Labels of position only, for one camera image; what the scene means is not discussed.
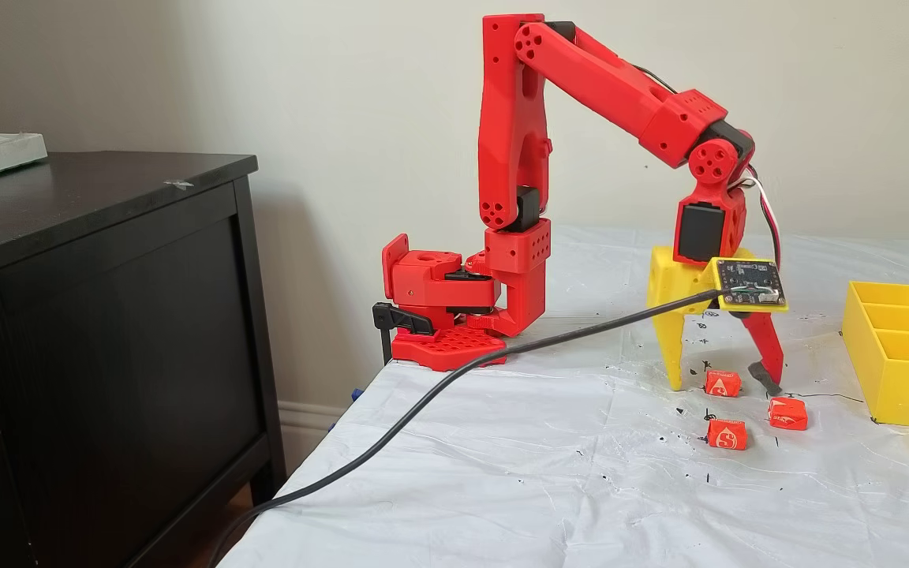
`black clamp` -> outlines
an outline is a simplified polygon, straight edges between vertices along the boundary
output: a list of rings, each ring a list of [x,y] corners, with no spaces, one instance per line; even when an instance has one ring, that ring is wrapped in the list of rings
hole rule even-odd
[[[433,323],[425,316],[418,313],[407,312],[400,307],[390,305],[388,302],[378,302],[374,305],[374,327],[381,330],[381,352],[385,363],[391,360],[391,331],[396,327],[404,328],[411,334],[433,335]]]

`cable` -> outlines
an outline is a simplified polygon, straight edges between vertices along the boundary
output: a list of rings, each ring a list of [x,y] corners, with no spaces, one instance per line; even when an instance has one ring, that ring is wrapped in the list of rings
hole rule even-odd
[[[677,91],[677,90],[675,90],[675,89],[672,89],[672,87],[668,86],[668,83],[664,82],[664,80],[661,80],[661,78],[660,78],[659,76],[654,75],[654,74],[653,74],[652,72],[650,72],[648,69],[639,67],[639,65],[634,65],[634,69],[637,69],[639,72],[645,74],[647,77],[650,77],[650,78],[652,78],[652,79],[654,79],[654,80],[657,80],[657,83],[659,83],[661,86],[663,86],[663,87],[665,87],[666,89],[668,89],[669,91],[671,91],[672,94],[678,94],[678,93],[679,93],[679,91]]]
[[[679,309],[681,307],[686,307],[688,305],[695,305],[695,303],[700,303],[704,301],[713,301],[714,298],[717,298],[720,295],[730,292],[728,289],[723,290],[706,290],[700,292],[699,294],[694,294],[687,298],[681,299],[681,301],[668,302],[665,305],[660,305],[652,307],[643,312],[631,313],[628,316],[618,317],[618,319],[611,319],[605,321],[605,323],[596,323],[595,326],[582,327],[581,330],[568,331],[566,334],[553,335],[549,338],[537,339],[534,342],[527,342],[526,344],[520,344],[516,346],[508,346],[507,348],[501,349],[500,351],[495,351],[493,353],[486,353],[486,355],[477,357],[465,363],[462,367],[458,367],[451,373],[448,373],[439,383],[433,386],[432,389],[426,392],[422,398],[418,400],[415,404],[412,405],[412,409],[409,409],[403,417],[399,418],[398,421],[388,429],[388,432],[385,432],[381,436],[381,439],[374,442],[363,454],[357,456],[356,459],[350,461],[350,463],[345,464],[343,467],[340,467],[338,470],[329,473],[328,475],[322,477],[318,481],[311,483],[307,488],[300,488],[296,491],[292,491],[283,495],[282,497],[275,497],[266,501],[265,503],[260,504],[259,506],[253,507],[248,513],[241,515],[237,518],[236,521],[231,522],[230,526],[227,526],[224,529],[223,533],[219,536],[219,540],[216,541],[216,548],[212,551],[212,557],[209,558],[209,568],[216,568],[216,563],[220,560],[220,553],[223,552],[223,547],[226,545],[226,541],[230,539],[231,533],[234,533],[235,529],[238,529],[238,526],[245,524],[246,521],[250,518],[255,518],[257,515],[264,513],[264,511],[270,510],[278,506],[284,506],[286,503],[291,503],[300,499],[301,497],[306,497],[311,493],[327,488],[328,485],[331,485],[335,481],[342,479],[344,475],[349,474],[351,471],[365,464],[365,462],[380,452],[402,430],[406,427],[409,421],[412,420],[419,414],[420,410],[423,409],[428,403],[430,403],[435,396],[439,395],[443,389],[448,388],[457,380],[458,377],[465,375],[468,371],[475,369],[476,367],[481,366],[481,364],[489,363],[495,359],[500,359],[502,357],[507,357],[508,355],[517,355],[517,353],[527,353],[529,351],[535,351],[535,349],[542,349],[545,346],[554,346],[562,344],[562,342],[574,341],[574,339],[587,338],[588,335],[601,334],[602,331],[615,330],[617,327],[628,326],[628,324],[636,323],[636,321],[647,320],[649,317],[658,316],[661,313],[671,312],[674,309]]]
[[[760,175],[753,165],[747,164],[746,169],[750,172],[743,175],[736,183],[731,184],[728,188],[733,187],[757,187],[760,190],[760,209],[764,212],[764,219],[767,220],[767,227],[771,231],[771,241],[773,242],[773,262],[776,268],[780,269],[780,227],[776,223],[776,216],[773,214],[773,208],[769,204],[767,191],[764,190],[764,184],[760,181]]]

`plastic sheet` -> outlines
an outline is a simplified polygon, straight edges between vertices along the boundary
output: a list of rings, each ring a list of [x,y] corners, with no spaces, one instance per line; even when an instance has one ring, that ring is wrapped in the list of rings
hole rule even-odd
[[[548,311],[519,341],[642,309],[663,242],[557,229]],[[909,566],[909,428],[847,398],[862,392],[837,334],[848,280],[909,284],[909,241],[784,245],[782,385],[843,395],[804,398],[807,431],[769,427],[727,313],[686,319],[680,392],[639,323],[459,379],[356,472],[263,514],[221,566]],[[742,394],[700,391],[705,364],[740,371]],[[363,452],[440,377],[390,363],[281,494]],[[746,422],[744,452],[700,440],[708,411]]]

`yellow sorting bin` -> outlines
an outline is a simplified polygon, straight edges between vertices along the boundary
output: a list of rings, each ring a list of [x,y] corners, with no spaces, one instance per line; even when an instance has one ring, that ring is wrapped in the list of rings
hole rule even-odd
[[[909,285],[849,283],[844,345],[872,417],[909,425]]]

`red arm link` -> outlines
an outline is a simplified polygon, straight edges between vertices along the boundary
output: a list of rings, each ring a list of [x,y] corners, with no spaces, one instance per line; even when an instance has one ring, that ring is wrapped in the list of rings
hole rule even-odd
[[[728,115],[699,91],[668,92],[580,28],[572,43],[544,23],[526,23],[514,46],[527,67],[636,136],[671,168],[682,166],[707,127]]]

